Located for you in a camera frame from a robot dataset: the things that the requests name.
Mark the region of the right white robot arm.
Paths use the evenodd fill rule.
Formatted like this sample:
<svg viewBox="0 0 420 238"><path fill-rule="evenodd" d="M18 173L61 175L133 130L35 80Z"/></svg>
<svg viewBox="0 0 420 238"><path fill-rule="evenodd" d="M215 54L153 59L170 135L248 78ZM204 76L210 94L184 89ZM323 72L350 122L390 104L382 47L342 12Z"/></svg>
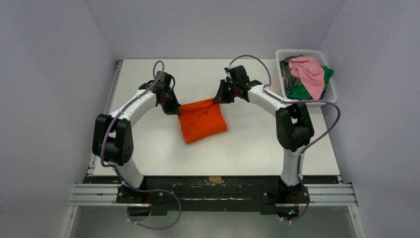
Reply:
<svg viewBox="0 0 420 238"><path fill-rule="evenodd" d="M275 118L276 137L283 148L278 195L285 202L291 201L304 189L303 158L315 133L307 106L287 101L268 90L261 82L250 81L247 76L220 80L214 103L233 103L236 97L259 106Z"/></svg>

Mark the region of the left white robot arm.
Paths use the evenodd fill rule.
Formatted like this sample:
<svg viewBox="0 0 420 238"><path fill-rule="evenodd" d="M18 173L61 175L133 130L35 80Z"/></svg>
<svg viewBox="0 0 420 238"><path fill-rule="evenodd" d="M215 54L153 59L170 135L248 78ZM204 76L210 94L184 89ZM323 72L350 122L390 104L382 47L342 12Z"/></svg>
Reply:
<svg viewBox="0 0 420 238"><path fill-rule="evenodd" d="M133 126L154 107L161 106L166 115L180 114L180 104L174 92L175 79L163 73L161 77L141 85L135 95L111 114L96 117L92 144L93 154L98 156L104 168L112 168L121 184L119 199L130 199L141 203L165 195L165 189L149 189L147 179L133 160Z"/></svg>

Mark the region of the orange t-shirt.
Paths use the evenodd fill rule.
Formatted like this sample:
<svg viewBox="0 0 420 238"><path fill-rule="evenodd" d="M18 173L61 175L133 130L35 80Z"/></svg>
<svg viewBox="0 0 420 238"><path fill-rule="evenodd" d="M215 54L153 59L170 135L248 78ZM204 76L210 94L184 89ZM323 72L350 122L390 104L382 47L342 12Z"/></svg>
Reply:
<svg viewBox="0 0 420 238"><path fill-rule="evenodd" d="M178 119L186 144L228 130L220 106L213 98L181 105Z"/></svg>

